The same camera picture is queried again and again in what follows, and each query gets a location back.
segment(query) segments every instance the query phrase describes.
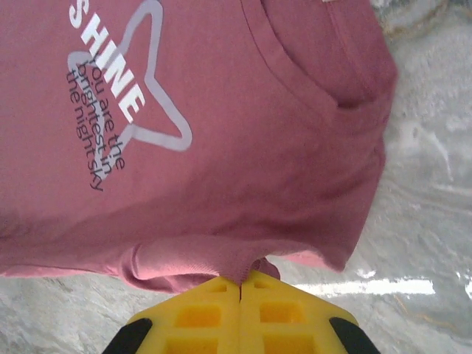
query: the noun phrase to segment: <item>t-shirt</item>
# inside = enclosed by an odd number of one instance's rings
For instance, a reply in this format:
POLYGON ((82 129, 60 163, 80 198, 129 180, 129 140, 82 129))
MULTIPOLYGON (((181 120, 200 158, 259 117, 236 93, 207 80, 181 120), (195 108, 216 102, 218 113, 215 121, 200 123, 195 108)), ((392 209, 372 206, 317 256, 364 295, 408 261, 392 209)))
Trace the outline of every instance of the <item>t-shirt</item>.
POLYGON ((345 267, 397 77, 368 0, 0 4, 0 275, 345 267))

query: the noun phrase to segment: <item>marble floor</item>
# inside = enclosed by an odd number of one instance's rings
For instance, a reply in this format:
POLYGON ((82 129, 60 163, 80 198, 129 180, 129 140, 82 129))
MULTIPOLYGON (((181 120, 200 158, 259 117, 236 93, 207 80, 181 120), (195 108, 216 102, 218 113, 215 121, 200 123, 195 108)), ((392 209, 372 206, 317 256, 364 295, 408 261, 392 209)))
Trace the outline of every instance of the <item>marble floor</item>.
MULTIPOLYGON (((383 20, 405 2, 441 3, 372 1, 383 20)), ((472 353, 471 2, 408 34, 401 17, 386 26, 400 68, 388 162, 347 270, 271 259, 282 280, 353 313, 382 353, 472 353)), ((98 275, 0 279, 0 353, 101 353, 166 298, 98 275)))

